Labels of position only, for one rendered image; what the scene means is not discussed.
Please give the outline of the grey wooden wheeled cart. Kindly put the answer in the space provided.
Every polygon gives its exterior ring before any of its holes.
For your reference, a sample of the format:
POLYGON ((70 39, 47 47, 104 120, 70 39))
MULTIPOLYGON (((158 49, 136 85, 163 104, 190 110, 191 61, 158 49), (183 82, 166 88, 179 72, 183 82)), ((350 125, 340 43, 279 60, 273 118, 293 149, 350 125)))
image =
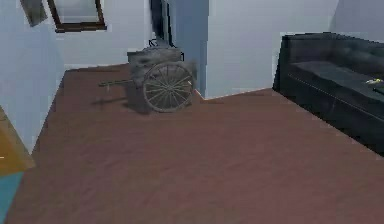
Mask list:
POLYGON ((142 91, 146 105, 153 111, 172 113, 192 102, 195 90, 196 63, 186 61, 177 47, 151 46, 128 52, 131 77, 127 80, 106 81, 99 87, 132 82, 142 91))

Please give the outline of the black sofa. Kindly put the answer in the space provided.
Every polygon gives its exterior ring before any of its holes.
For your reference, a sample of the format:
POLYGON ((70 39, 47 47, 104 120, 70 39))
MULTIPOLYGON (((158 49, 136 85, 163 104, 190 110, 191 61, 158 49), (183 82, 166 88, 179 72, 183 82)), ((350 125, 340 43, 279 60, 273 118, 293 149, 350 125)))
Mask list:
POLYGON ((273 89, 384 157, 384 43, 332 32, 282 37, 273 89))

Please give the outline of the grey framed wall picture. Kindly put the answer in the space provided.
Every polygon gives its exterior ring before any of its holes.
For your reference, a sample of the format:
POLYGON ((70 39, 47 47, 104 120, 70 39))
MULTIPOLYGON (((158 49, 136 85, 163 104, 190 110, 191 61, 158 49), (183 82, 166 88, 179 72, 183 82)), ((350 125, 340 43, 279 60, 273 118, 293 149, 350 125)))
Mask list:
POLYGON ((42 0, 20 0, 20 3, 31 27, 47 19, 42 0))

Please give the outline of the brown framed window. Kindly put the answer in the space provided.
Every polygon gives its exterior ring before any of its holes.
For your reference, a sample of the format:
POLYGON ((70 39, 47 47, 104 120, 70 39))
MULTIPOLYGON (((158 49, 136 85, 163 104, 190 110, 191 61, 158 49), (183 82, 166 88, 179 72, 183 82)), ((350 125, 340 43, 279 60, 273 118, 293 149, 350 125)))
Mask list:
POLYGON ((101 0, 47 0, 56 33, 106 30, 101 0))

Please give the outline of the dark room door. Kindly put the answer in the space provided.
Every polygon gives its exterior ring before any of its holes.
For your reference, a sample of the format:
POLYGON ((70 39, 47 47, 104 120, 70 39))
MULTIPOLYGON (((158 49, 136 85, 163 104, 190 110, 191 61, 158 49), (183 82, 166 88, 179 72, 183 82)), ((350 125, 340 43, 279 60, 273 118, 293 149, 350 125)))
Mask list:
POLYGON ((170 6, 168 0, 149 0, 152 30, 155 38, 172 46, 170 6))

